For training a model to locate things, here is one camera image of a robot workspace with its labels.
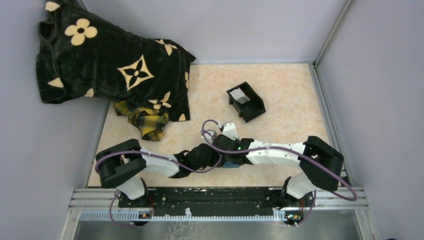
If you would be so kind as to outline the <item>blue card holder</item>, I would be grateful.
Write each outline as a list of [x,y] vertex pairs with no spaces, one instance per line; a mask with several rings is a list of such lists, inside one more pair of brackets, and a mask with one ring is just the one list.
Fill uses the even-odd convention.
[[239,167],[240,167],[240,165],[229,162],[229,161],[225,161],[221,166],[221,168],[223,168],[223,169],[235,169],[235,168],[239,168]]

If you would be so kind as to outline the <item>black card box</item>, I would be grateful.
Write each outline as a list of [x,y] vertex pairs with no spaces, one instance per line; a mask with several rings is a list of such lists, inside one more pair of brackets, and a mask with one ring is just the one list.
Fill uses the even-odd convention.
[[266,112],[263,99],[246,81],[230,88],[226,93],[228,94],[228,104],[234,107],[238,117],[243,119],[245,123]]

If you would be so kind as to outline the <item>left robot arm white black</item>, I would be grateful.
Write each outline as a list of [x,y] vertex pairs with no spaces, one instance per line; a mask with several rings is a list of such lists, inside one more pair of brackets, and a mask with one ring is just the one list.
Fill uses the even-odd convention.
[[209,145],[202,143],[192,150],[177,154],[162,154],[140,146],[130,139],[100,151],[95,156],[95,172],[101,187],[117,189],[138,207],[149,203],[150,193],[140,172],[160,174],[171,179],[182,179],[190,174],[204,174],[222,166],[223,157]]

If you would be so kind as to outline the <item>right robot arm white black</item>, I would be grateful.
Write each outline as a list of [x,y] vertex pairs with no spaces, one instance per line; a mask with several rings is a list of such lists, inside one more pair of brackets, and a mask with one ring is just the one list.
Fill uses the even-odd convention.
[[317,136],[309,136],[304,142],[278,144],[219,134],[211,145],[235,165],[282,165],[300,170],[284,183],[281,199],[287,206],[295,206],[316,189],[335,192],[339,187],[344,156]]

